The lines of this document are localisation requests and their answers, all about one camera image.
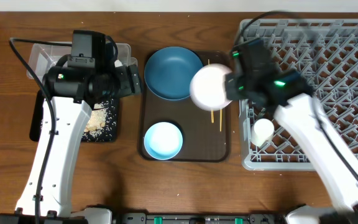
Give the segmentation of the blue plate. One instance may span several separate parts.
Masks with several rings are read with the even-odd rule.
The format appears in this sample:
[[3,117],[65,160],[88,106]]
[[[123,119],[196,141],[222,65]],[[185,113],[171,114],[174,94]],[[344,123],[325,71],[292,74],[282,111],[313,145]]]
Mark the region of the blue plate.
[[183,47],[165,47],[148,59],[144,79],[149,90],[164,100],[190,96],[190,82],[203,67],[199,56]]

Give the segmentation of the wooden chopstick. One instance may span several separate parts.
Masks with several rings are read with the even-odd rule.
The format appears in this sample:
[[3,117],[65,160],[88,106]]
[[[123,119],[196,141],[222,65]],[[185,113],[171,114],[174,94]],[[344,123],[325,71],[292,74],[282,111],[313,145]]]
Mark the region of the wooden chopstick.
[[214,123],[214,110],[211,110],[211,123]]
[[223,110],[219,110],[219,131],[222,132],[223,130]]

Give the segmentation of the white bowl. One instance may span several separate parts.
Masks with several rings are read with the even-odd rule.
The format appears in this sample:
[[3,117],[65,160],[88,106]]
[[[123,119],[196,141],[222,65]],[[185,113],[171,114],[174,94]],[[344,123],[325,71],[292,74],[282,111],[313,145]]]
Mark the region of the white bowl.
[[225,77],[231,69],[212,63],[201,68],[190,83],[190,97],[193,103],[205,111],[217,111],[231,103],[226,96]]

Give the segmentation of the light blue bowl with food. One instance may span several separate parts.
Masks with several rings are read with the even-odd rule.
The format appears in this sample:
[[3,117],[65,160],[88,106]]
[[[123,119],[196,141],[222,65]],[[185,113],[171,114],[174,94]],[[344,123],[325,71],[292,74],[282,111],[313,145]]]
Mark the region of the light blue bowl with food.
[[156,160],[169,160],[182,149],[183,134],[169,122],[153,124],[145,133],[143,145],[148,155]]

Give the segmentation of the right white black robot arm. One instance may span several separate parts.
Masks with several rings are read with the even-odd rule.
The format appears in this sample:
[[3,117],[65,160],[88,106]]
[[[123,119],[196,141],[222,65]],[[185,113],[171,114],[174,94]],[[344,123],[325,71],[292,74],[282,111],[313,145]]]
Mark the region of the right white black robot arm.
[[224,84],[228,99],[249,99],[273,110],[274,120],[298,143],[326,187],[330,208],[304,205],[287,213],[285,221],[358,223],[358,159],[299,72],[230,73]]

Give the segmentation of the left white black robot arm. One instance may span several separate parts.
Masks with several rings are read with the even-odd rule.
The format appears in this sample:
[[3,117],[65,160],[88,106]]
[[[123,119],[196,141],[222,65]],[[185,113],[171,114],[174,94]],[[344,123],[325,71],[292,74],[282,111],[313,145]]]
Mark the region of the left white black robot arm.
[[54,66],[43,83],[51,99],[44,101],[32,170],[14,212],[0,214],[0,223],[111,223],[108,208],[71,211],[73,174],[93,105],[141,93],[139,70],[136,65],[108,72]]

